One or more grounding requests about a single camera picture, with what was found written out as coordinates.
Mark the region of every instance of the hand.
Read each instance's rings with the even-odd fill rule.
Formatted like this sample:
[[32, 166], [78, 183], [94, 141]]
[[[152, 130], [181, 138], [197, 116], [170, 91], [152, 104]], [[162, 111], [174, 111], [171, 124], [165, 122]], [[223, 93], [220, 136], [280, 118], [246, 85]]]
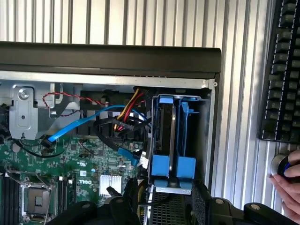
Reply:
[[[294, 165], [285, 172], [286, 177], [300, 177], [300, 150], [292, 152], [289, 156], [289, 163]], [[283, 202], [282, 207], [286, 215], [294, 222], [300, 224], [300, 183], [289, 183], [280, 175], [270, 178]]]

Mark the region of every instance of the heatsink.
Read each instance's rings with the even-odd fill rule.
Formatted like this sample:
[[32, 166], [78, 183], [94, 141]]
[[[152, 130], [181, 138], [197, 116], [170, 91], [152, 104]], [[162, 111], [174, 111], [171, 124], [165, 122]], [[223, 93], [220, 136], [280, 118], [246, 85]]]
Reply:
[[102, 197], [110, 197], [111, 195], [107, 192], [107, 188], [111, 186], [117, 192], [121, 194], [122, 192], [122, 177], [121, 176], [111, 176], [111, 175], [101, 175], [99, 182], [99, 195]]

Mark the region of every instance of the connector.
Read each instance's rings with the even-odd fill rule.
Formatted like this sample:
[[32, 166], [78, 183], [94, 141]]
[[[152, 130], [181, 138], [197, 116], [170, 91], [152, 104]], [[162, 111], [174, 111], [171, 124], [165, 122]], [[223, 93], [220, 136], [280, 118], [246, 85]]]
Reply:
[[41, 142], [41, 145], [44, 146], [46, 149], [50, 149], [52, 147], [53, 142], [49, 141], [48, 139], [44, 139]]
[[112, 123], [113, 123], [113, 124], [117, 124], [118, 126], [127, 128], [127, 129], [129, 129], [129, 130], [133, 130], [133, 129], [134, 129], [134, 126], [131, 126], [131, 125], [127, 124], [127, 123], [123, 123], [123, 122], [118, 121], [118, 120], [116, 120], [116, 119], [113, 119], [113, 120], [112, 120]]

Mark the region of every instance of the metal wall panel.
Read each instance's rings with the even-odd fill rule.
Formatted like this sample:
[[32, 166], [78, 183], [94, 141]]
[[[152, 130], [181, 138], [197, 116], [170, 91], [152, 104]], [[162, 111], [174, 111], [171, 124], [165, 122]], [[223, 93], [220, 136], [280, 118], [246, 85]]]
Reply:
[[281, 211], [268, 181], [286, 146], [256, 138], [275, 0], [0, 0], [0, 40], [218, 47], [223, 55], [212, 194]]

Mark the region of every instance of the metal bracket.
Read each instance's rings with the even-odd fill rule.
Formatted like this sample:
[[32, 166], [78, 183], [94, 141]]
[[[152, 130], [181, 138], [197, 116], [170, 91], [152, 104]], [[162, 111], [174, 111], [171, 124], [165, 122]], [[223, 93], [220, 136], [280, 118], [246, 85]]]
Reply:
[[34, 90], [15, 87], [14, 105], [9, 108], [9, 130], [12, 138], [35, 139], [38, 132], [38, 109], [34, 108]]

